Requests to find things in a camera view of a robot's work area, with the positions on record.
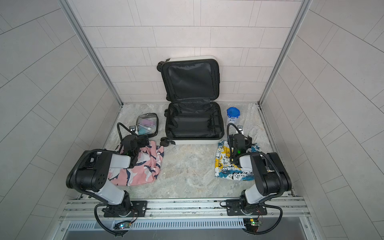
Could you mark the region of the clear black-trimmed toiletry bag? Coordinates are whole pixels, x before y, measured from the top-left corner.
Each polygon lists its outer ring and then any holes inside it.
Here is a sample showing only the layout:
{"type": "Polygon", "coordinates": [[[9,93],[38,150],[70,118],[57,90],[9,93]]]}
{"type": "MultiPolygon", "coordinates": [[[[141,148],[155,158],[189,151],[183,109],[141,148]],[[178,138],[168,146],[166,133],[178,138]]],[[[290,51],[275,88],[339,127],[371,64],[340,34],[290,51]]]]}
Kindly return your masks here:
{"type": "Polygon", "coordinates": [[[147,135],[149,138],[156,137],[159,131],[159,118],[155,113],[140,115],[137,118],[138,135],[147,135]]]}

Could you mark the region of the pink shark print shorts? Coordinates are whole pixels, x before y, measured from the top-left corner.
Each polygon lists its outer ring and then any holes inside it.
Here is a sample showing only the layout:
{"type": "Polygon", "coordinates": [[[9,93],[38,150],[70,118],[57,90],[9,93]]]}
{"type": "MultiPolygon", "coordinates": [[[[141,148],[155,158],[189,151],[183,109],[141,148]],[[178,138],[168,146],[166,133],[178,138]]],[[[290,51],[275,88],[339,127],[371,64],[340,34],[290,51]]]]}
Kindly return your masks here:
{"type": "Polygon", "coordinates": [[[108,179],[116,186],[139,186],[153,183],[161,172],[165,155],[164,147],[157,146],[155,141],[140,148],[138,161],[132,169],[110,169],[108,179]]]}

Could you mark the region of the yellow blue print shorts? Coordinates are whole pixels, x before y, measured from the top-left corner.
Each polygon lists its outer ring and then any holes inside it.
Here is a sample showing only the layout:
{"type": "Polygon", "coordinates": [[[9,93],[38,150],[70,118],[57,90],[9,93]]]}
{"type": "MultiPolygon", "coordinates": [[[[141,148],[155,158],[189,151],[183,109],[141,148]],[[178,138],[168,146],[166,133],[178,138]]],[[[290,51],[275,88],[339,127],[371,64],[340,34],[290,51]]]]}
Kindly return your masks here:
{"type": "Polygon", "coordinates": [[[227,140],[218,143],[215,159],[215,177],[233,181],[253,181],[252,168],[239,168],[230,159],[230,149],[227,140]]]}

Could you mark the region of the clear container blue lid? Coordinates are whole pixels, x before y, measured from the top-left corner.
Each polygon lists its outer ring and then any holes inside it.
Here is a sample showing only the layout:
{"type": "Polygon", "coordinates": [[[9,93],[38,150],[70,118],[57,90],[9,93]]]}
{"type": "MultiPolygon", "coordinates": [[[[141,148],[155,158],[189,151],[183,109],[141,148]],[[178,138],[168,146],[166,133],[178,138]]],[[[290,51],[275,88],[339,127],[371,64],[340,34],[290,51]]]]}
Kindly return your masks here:
{"type": "Polygon", "coordinates": [[[238,108],[229,107],[227,109],[227,121],[225,126],[227,127],[229,124],[234,124],[235,126],[238,126],[240,116],[241,116],[241,112],[238,108]]]}

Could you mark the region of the white black-lined carry-on suitcase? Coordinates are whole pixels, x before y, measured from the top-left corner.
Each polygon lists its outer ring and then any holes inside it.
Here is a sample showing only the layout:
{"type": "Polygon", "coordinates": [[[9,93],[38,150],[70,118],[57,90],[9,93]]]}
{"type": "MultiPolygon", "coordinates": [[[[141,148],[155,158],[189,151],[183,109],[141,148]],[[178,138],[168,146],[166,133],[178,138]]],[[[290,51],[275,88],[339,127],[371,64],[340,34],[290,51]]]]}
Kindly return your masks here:
{"type": "Polygon", "coordinates": [[[161,145],[213,145],[225,135],[220,67],[214,56],[170,58],[157,64],[169,106],[161,145]]]}

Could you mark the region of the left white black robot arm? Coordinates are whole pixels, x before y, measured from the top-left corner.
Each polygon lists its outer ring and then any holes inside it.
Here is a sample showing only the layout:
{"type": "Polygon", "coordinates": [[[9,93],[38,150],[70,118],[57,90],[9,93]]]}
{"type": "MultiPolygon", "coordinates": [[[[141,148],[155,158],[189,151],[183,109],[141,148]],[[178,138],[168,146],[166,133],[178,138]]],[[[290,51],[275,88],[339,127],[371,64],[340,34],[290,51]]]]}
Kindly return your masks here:
{"type": "Polygon", "coordinates": [[[117,123],[117,129],[121,140],[118,150],[84,151],[69,173],[66,185],[102,202],[105,218],[144,217],[148,202],[132,202],[127,191],[111,182],[109,172],[133,169],[139,160],[140,148],[149,145],[149,137],[132,132],[122,123],[117,123]]]}

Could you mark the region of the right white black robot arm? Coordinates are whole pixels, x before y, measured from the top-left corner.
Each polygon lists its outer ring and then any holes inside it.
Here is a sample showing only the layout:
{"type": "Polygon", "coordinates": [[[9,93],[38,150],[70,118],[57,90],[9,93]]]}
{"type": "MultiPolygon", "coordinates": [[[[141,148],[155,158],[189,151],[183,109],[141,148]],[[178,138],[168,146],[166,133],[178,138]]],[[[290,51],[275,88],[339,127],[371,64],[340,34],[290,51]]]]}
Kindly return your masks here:
{"type": "Polygon", "coordinates": [[[265,208],[265,202],[290,191],[292,182],[277,153],[248,152],[252,146],[252,138],[244,136],[233,123],[227,125],[228,132],[230,127],[234,127],[237,133],[227,134],[229,160],[237,167],[251,168],[254,176],[254,184],[240,196],[241,212],[251,215],[265,208]]]}

